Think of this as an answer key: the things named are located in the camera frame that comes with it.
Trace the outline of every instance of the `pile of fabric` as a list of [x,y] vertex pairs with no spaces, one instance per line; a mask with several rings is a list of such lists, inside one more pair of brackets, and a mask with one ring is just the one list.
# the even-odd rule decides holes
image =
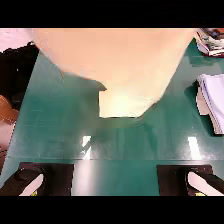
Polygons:
[[215,134],[224,134],[224,74],[205,75],[197,79],[199,83],[196,97],[200,115],[209,115]]
[[210,57],[224,57],[224,28],[200,28],[195,34],[198,50]]

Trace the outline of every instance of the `stack of clothes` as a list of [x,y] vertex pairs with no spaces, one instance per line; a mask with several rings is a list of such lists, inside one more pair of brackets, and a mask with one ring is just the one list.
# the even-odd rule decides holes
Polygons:
[[198,77],[196,97],[200,115],[209,115],[215,134],[224,134],[224,74]]
[[200,28],[195,34],[198,50],[210,57],[224,57],[224,29]]

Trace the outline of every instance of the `green tabletop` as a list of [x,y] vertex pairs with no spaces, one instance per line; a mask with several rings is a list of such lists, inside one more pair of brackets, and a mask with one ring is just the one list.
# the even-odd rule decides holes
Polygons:
[[[203,73],[224,73],[224,59],[202,56],[192,42],[164,96],[142,117],[102,119],[102,85],[76,76],[62,79],[40,53],[0,185],[21,161],[75,163],[73,195],[158,195],[157,164],[211,164],[224,178],[224,137],[214,135],[209,118],[196,106],[195,80]],[[84,148],[83,136],[91,136]],[[82,160],[90,146],[91,160]],[[86,192],[80,191],[82,181],[92,186]]]

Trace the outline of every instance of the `green table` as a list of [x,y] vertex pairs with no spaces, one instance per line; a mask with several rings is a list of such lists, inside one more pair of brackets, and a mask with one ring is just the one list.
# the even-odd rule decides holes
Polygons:
[[[40,53],[0,186],[22,161],[75,163],[73,195],[158,195],[157,164],[211,164],[224,178],[224,138],[214,136],[195,102],[194,82],[202,73],[224,73],[224,59],[201,56],[192,42],[163,98],[141,118],[102,119],[102,85],[75,76],[62,79]],[[83,136],[91,136],[84,148]],[[197,147],[189,145],[192,139]],[[91,160],[82,160],[89,146]]]

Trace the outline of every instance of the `table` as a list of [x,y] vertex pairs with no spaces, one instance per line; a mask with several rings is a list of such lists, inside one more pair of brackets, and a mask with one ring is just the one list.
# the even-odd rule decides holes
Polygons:
[[[224,138],[213,134],[196,106],[195,80],[202,73],[224,73],[224,60],[202,56],[192,41],[157,104],[140,118],[102,119],[101,84],[63,79],[40,53],[0,185],[29,161],[75,163],[72,195],[158,195],[157,164],[211,164],[224,178]],[[91,140],[82,147],[84,136]],[[82,160],[90,146],[91,160]]]

